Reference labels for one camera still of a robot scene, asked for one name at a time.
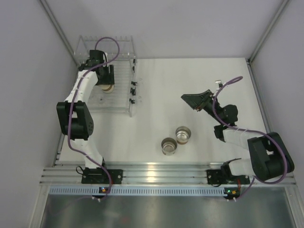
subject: gray floor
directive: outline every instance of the gray floor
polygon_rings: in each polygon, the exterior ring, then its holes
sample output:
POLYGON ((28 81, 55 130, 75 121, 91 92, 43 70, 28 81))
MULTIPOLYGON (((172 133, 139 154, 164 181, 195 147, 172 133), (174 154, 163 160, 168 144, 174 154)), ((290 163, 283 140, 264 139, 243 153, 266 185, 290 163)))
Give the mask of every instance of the gray floor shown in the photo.
POLYGON ((98 203, 49 196, 44 228, 292 228, 283 188, 253 188, 237 203, 208 197, 112 196, 98 203))

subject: wire rack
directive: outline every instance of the wire rack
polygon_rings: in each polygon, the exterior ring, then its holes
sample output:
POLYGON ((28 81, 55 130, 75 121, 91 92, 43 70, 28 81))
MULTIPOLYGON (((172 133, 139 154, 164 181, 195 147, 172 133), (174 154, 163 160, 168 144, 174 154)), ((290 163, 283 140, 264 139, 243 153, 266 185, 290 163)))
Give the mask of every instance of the wire rack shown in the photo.
MULTIPOLYGON (((95 48, 95 44, 101 37, 80 36, 75 57, 79 64, 84 63, 89 58, 89 51, 95 48)), ((136 90, 135 66, 136 55, 132 37, 113 37, 120 47, 118 58, 111 64, 114 65, 115 86, 114 91, 106 94, 101 87, 94 86, 89 101, 88 108, 94 112, 121 112, 132 116, 132 105, 135 103, 134 93, 136 90)), ((114 41, 105 39, 98 43, 98 50, 108 54, 108 59, 112 59, 117 54, 117 46, 114 41)))

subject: round object in rack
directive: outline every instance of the round object in rack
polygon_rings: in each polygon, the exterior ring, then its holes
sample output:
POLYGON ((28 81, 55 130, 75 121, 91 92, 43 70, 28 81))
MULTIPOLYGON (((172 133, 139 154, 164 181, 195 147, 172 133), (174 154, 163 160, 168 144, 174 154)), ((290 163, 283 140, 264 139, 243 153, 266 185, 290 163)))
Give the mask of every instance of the round object in rack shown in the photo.
POLYGON ((100 85, 102 91, 106 94, 110 94, 114 90, 114 85, 100 85))
POLYGON ((176 129, 175 131, 177 143, 184 145, 188 142, 189 138, 191 137, 191 131, 188 127, 182 126, 176 129))
POLYGON ((161 142, 162 153, 164 155, 173 155, 177 148, 177 143, 173 138, 165 138, 161 142))

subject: white table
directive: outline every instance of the white table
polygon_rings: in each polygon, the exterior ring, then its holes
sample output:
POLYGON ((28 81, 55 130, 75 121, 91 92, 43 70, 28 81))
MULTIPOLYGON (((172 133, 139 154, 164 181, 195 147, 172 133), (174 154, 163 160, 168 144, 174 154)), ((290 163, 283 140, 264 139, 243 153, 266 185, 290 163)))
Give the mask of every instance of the white table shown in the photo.
MULTIPOLYGON (((215 80, 226 82, 234 77, 243 80, 225 88, 218 101, 238 108, 238 126, 265 131, 256 95, 244 58, 139 59, 136 65, 137 94, 133 117, 119 113, 91 113, 92 137, 106 162, 224 162, 249 158, 249 153, 216 139, 213 127, 218 125, 205 111, 192 110, 183 94, 215 91, 215 80), (179 126, 191 129, 186 145, 178 145, 172 156, 162 154, 161 141, 175 138, 179 126)), ((71 151, 67 137, 60 162, 82 162, 83 156, 71 151)))

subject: gray wall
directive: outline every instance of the gray wall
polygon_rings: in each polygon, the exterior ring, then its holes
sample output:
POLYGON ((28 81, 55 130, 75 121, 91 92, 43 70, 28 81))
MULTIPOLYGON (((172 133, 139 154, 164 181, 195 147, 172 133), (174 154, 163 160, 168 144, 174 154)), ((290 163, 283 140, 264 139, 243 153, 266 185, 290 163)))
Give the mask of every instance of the gray wall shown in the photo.
POLYGON ((37 0, 0 7, 0 224, 27 227, 76 66, 37 0))
POLYGON ((249 57, 281 0, 47 0, 79 35, 134 38, 137 57, 249 57))
POLYGON ((254 62, 271 125, 295 162, 304 199, 304 1, 292 0, 254 62))

